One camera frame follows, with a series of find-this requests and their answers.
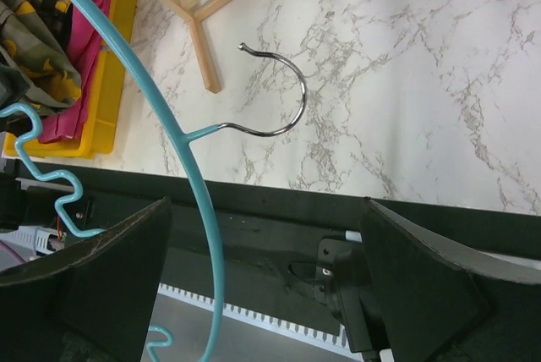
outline wavy blue wire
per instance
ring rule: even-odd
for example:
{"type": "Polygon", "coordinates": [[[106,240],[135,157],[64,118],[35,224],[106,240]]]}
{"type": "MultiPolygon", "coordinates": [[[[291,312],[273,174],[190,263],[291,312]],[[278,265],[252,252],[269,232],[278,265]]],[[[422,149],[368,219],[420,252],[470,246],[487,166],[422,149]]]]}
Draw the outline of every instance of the wavy blue wire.
{"type": "MultiPolygon", "coordinates": [[[[57,210],[60,218],[62,218],[64,224],[66,224],[66,227],[68,227],[69,231],[73,235],[79,238],[89,238],[93,235],[96,235],[97,233],[102,232],[103,229],[100,228],[81,231],[75,226],[74,222],[69,217],[68,213],[64,210],[63,206],[68,203],[73,203],[74,201],[82,197],[83,185],[81,184],[77,176],[75,176],[68,170],[55,170],[45,174],[40,172],[40,170],[33,163],[33,161],[30,159],[30,157],[25,151],[25,143],[40,136],[41,131],[43,130],[40,117],[37,115],[36,111],[34,111],[32,107],[21,102],[16,102],[11,106],[0,110],[0,118],[13,115],[16,112],[24,112],[26,115],[28,115],[30,121],[32,122],[32,129],[29,132],[22,134],[19,138],[15,140],[15,150],[17,151],[17,154],[19,155],[21,161],[23,161],[24,165],[28,168],[30,174],[36,180],[40,180],[42,182],[49,182],[57,178],[65,178],[72,184],[72,186],[74,186],[74,192],[71,195],[64,195],[62,197],[59,197],[54,203],[55,209],[57,210]]],[[[150,358],[152,359],[152,362],[160,362],[160,360],[156,356],[156,352],[154,352],[154,348],[163,348],[170,346],[172,344],[173,336],[171,332],[169,332],[166,328],[162,326],[149,326],[149,332],[160,332],[164,334],[167,338],[166,341],[151,341],[146,344],[146,349],[149,353],[150,358]]]]}
{"type": "MultiPolygon", "coordinates": [[[[210,328],[209,340],[206,345],[205,353],[201,356],[202,361],[209,360],[216,346],[218,339],[221,317],[223,313],[225,278],[224,278],[224,260],[221,247],[220,229],[216,220],[216,214],[210,200],[209,191],[206,188],[203,176],[197,166],[194,154],[189,148],[189,142],[194,138],[194,134],[185,134],[174,114],[167,105],[165,98],[150,77],[143,64],[135,56],[128,43],[118,33],[115,26],[103,14],[103,12],[91,0],[71,0],[77,9],[88,19],[96,28],[101,37],[107,42],[111,50],[115,52],[126,69],[132,74],[134,80],[140,86],[146,100],[160,119],[167,136],[172,142],[175,151],[178,154],[180,162],[188,177],[188,181],[194,192],[201,218],[205,226],[205,233],[210,251],[210,263],[212,265],[212,280],[214,284],[214,314],[212,316],[212,326],[210,328]]],[[[207,127],[199,137],[211,134],[219,130],[218,126],[207,127]]]]}

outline red cloth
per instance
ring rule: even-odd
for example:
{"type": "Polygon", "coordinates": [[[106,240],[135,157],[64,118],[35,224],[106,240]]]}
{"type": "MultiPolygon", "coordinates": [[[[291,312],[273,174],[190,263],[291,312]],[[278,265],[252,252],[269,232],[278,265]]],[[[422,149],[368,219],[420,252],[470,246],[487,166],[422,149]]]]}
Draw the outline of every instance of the red cloth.
{"type": "MultiPolygon", "coordinates": [[[[105,14],[109,14],[111,0],[92,0],[105,14]]],[[[43,121],[41,143],[57,142],[67,138],[80,139],[88,118],[90,88],[101,48],[101,37],[83,14],[74,6],[71,36],[66,51],[69,61],[81,75],[81,98],[66,111],[43,121]]]]}

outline yellow plastic crate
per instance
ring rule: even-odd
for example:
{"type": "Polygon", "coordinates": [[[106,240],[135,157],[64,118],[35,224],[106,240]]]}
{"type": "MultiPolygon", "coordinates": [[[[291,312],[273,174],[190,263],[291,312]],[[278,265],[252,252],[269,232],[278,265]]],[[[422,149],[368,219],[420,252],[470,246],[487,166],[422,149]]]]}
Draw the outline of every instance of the yellow plastic crate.
{"type": "MultiPolygon", "coordinates": [[[[109,19],[124,39],[130,40],[134,25],[137,0],[111,0],[109,19]]],[[[112,152],[117,129],[118,109],[124,80],[124,66],[111,50],[102,50],[92,81],[88,118],[80,140],[63,140],[52,144],[40,144],[31,140],[25,149],[31,156],[66,156],[92,158],[95,153],[112,152]]],[[[15,137],[6,135],[3,151],[17,156],[15,137]]]]}

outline metal hook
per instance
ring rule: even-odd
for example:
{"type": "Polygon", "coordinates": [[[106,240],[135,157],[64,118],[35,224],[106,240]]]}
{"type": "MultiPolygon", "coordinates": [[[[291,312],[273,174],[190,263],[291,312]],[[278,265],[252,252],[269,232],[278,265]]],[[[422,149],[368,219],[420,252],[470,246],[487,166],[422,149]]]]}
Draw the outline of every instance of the metal hook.
{"type": "Polygon", "coordinates": [[[300,69],[291,60],[286,59],[282,55],[279,55],[277,53],[255,51],[254,49],[247,47],[244,42],[238,46],[238,49],[246,53],[249,53],[252,56],[256,56],[257,58],[270,58],[270,59],[278,60],[284,63],[286,66],[288,66],[297,75],[298,80],[301,83],[301,107],[298,109],[297,114],[295,114],[295,117],[293,117],[290,123],[288,123],[286,126],[282,128],[276,129],[271,132],[256,131],[255,129],[246,128],[246,127],[243,127],[242,125],[238,125],[237,123],[220,123],[218,124],[218,129],[232,128],[232,129],[236,129],[237,131],[244,132],[246,134],[250,134],[254,136],[262,136],[262,137],[277,136],[289,131],[291,128],[297,125],[298,121],[301,119],[301,117],[304,114],[304,111],[306,110],[308,87],[306,86],[306,79],[304,78],[303,72],[301,72],[300,69]]]}

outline marble table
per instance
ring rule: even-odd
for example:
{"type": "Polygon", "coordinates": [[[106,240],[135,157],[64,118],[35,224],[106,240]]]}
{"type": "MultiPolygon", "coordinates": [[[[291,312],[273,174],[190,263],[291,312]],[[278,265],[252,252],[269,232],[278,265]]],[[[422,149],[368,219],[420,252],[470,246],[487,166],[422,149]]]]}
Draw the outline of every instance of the marble table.
{"type": "MultiPolygon", "coordinates": [[[[289,134],[194,142],[205,178],[541,211],[541,0],[234,0],[205,26],[218,95],[203,86],[183,21],[139,0],[132,43],[184,130],[270,130],[297,109],[293,74],[239,52],[241,41],[291,58],[309,84],[289,134]]],[[[129,76],[114,152],[49,162],[184,176],[129,76]]]]}

